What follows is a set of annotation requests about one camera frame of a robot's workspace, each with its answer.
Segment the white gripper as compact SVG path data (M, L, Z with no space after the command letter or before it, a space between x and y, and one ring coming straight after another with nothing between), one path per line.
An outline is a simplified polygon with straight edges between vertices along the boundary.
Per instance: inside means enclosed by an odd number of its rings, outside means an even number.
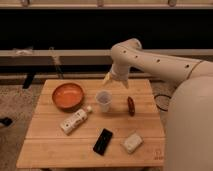
M129 88L128 84L128 73L125 70L117 70L114 68L110 69L110 74L107 73L103 79L103 84L107 84L110 81L110 75L111 78L116 80L116 81L122 81L122 84L124 85L125 88Z

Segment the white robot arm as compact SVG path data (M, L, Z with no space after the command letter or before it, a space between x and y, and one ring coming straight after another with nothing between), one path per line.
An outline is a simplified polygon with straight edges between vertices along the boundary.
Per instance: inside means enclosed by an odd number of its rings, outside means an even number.
M213 62L144 52L132 38L112 46L105 83L128 84L132 67L176 86L166 124L164 171L213 171Z

